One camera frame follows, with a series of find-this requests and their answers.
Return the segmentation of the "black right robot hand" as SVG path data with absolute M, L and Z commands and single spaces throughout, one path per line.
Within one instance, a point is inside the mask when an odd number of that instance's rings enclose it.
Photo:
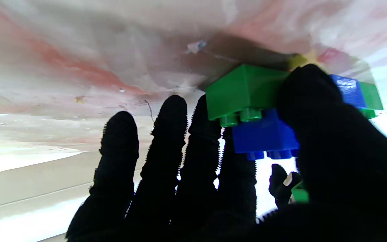
M 188 127 L 187 103 L 162 104 L 134 190 L 139 158 L 133 116 L 117 112 L 101 140 L 88 198 L 68 242 L 387 242 L 387 137 L 320 67 L 294 69 L 277 95 L 278 116 L 299 141 L 296 166 L 309 202 L 256 221 L 256 164 L 233 148 L 232 130 L 207 118 L 203 95 Z

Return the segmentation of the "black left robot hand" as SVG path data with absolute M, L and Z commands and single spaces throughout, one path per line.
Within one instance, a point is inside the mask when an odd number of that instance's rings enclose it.
M 302 181 L 297 172 L 286 173 L 279 164 L 272 164 L 272 173 L 270 175 L 269 192 L 275 199 L 278 209 L 291 203 L 292 188 Z

